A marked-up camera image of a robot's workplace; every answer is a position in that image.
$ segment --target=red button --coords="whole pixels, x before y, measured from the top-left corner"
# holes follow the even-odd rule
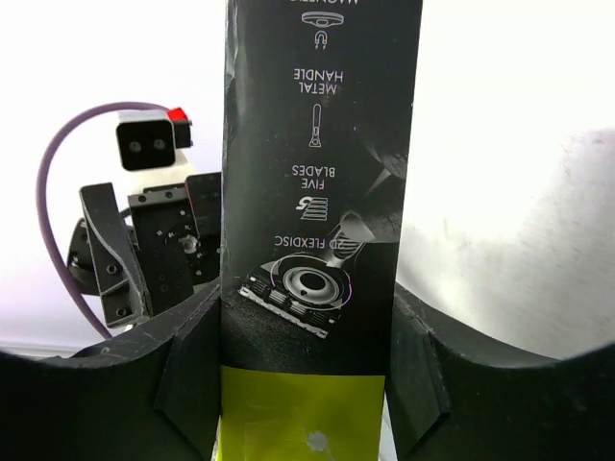
[[[185,114],[182,108],[171,109],[166,113],[170,120],[187,120],[188,116]]]

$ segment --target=razor illustration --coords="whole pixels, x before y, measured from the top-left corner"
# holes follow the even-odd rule
[[[350,275],[342,266],[364,246],[339,227],[329,242],[320,255],[288,255],[261,265],[248,275],[239,294],[326,339],[353,296]]]
[[[311,113],[311,140],[308,144],[309,147],[322,147],[322,143],[320,142],[320,121],[322,110],[323,108],[320,104],[314,104]]]

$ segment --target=robot camera eye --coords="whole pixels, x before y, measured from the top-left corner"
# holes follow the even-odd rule
[[[122,166],[127,171],[165,168],[175,163],[175,135],[168,119],[131,120],[116,129]]]
[[[128,145],[128,148],[133,154],[138,154],[141,152],[141,143],[133,141]]]
[[[164,139],[156,139],[154,141],[154,149],[157,151],[163,151],[165,147],[166,143],[164,142]]]

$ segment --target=yellow label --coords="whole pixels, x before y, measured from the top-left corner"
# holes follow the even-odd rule
[[[377,461],[384,376],[222,367],[218,461]]]

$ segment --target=white wall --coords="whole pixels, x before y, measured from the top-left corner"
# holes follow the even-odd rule
[[[615,190],[605,174],[615,138],[604,131],[615,126],[611,4],[429,0],[424,10],[400,280],[464,322],[550,355],[615,337],[615,218],[604,199]],[[37,230],[37,162],[65,120],[109,101],[182,106],[196,127],[191,160],[219,169],[224,10],[222,0],[3,7],[0,181],[11,197],[0,347],[72,351],[98,340]],[[171,54],[176,68],[163,64]],[[119,174],[113,123],[82,127],[53,165],[62,249],[79,187]],[[592,130],[603,130],[601,143]]]

